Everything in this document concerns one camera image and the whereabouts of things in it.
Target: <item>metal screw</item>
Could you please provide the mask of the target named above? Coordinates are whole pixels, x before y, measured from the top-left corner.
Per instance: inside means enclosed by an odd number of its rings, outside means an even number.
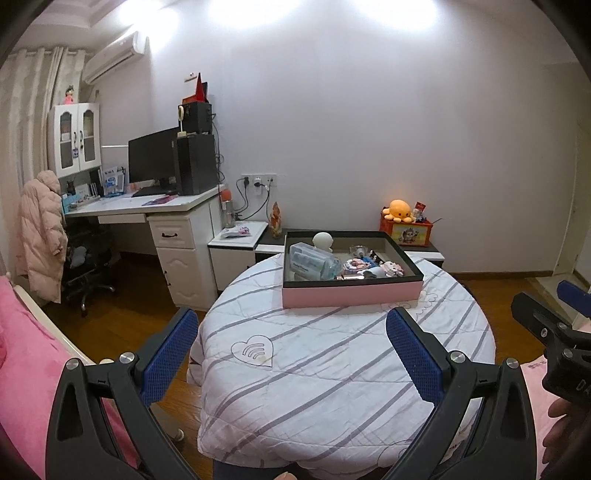
[[[519,362],[516,359],[514,359],[514,358],[508,358],[506,360],[506,362],[507,362],[507,366],[509,368],[512,368],[513,370],[519,368]]]
[[[452,362],[454,362],[455,364],[462,364],[466,361],[466,355],[458,351],[450,353],[449,358],[451,358]]]
[[[119,362],[122,364],[130,364],[135,360],[135,355],[132,352],[122,353],[119,357]]]
[[[77,358],[70,358],[66,362],[66,368],[68,370],[74,370],[75,368],[78,368],[78,365],[80,365],[80,361]]]

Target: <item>wall outlet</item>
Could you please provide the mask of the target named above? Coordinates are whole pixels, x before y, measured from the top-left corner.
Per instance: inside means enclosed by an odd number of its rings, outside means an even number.
[[[261,179],[261,183],[263,185],[269,185],[269,181],[272,180],[271,182],[271,188],[273,187],[277,187],[277,174],[275,173],[256,173],[256,174],[251,174],[251,173],[245,173],[242,175],[242,178],[244,177],[248,177],[248,188],[249,189],[254,189],[255,187],[255,180],[256,179]]]

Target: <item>white bed frame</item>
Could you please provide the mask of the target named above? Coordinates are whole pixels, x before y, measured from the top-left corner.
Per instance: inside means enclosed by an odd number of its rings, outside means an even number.
[[[29,312],[31,312],[31,314],[37,319],[39,323],[41,323],[55,338],[61,342],[61,344],[68,351],[68,353],[72,355],[72,357],[81,359],[85,365],[95,364],[76,345],[74,345],[67,336],[62,333],[62,331],[50,320],[45,312],[41,310],[41,307],[37,305],[35,300],[31,298],[24,288],[22,288],[20,285],[15,285],[12,283],[12,281],[11,285],[14,293],[21,300],[23,305],[27,307]],[[184,432],[180,428],[179,422],[174,420],[156,404],[153,404],[150,407],[150,410],[152,411],[154,417],[156,417],[156,420],[158,420],[158,423],[166,435],[168,435],[174,442],[180,442],[184,439]]]

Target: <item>red flag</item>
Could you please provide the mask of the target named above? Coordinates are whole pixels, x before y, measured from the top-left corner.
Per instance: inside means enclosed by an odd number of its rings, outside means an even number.
[[[199,76],[197,77],[197,89],[195,90],[195,97],[198,102],[205,101],[205,91],[203,90],[203,83],[201,82],[201,72],[199,72]]]

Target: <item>curtain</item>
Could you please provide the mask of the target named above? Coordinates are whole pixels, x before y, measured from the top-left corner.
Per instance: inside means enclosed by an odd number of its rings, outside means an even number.
[[[47,117],[69,85],[74,98],[86,52],[64,47],[20,50],[0,69],[0,271],[13,271],[22,186],[47,163]]]

